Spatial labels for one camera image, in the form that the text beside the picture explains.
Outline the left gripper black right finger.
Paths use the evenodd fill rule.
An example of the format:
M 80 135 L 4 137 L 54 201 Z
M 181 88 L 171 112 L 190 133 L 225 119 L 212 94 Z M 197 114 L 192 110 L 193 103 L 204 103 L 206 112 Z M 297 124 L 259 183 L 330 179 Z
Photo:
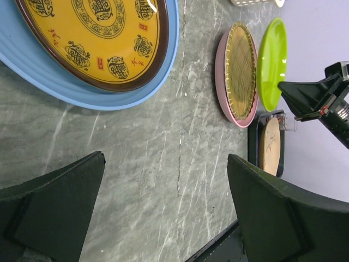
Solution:
M 227 175 L 249 261 L 348 261 L 348 203 L 235 154 L 228 156 Z

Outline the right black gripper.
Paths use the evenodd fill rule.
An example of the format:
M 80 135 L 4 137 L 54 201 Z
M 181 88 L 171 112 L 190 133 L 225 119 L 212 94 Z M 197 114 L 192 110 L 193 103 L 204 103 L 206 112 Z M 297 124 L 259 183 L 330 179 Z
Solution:
M 345 147 L 348 147 L 348 62 L 325 68 L 318 82 L 278 83 L 278 89 L 291 112 L 301 122 L 320 121 Z

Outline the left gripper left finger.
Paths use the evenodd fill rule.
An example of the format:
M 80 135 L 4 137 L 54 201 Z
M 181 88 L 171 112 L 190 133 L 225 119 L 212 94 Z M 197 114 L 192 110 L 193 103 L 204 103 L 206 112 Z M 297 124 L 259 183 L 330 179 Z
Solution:
M 79 261 L 105 164 L 95 151 L 1 189 L 1 261 L 16 261 L 27 248 L 54 261 Z

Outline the green plastic plate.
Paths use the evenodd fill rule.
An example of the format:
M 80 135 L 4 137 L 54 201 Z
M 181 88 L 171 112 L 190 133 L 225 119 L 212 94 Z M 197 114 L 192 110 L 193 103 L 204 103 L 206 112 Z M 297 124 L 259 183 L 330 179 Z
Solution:
M 287 33 L 283 20 L 273 19 L 267 27 L 258 51 L 257 89 L 265 110 L 276 109 L 281 91 L 278 83 L 284 81 L 287 67 Z

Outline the blue plate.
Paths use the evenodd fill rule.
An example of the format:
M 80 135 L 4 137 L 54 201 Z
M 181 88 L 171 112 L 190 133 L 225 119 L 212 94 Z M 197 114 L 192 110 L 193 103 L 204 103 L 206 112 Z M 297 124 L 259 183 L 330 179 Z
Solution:
M 159 72 L 134 91 L 109 92 L 93 87 L 68 73 L 39 44 L 14 1 L 1 1 L 1 61 L 41 91 L 82 108 L 115 111 L 150 98 L 167 79 L 179 40 L 177 1 L 166 1 L 169 11 L 169 46 Z

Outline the yellow patterned brown-rimmed plate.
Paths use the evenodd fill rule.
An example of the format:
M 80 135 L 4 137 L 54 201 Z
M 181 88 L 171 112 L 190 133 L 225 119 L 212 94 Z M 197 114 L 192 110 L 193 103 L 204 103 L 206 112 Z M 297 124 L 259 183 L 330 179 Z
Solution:
M 165 1 L 17 1 L 27 25 L 68 72 L 102 90 L 141 88 L 169 44 Z

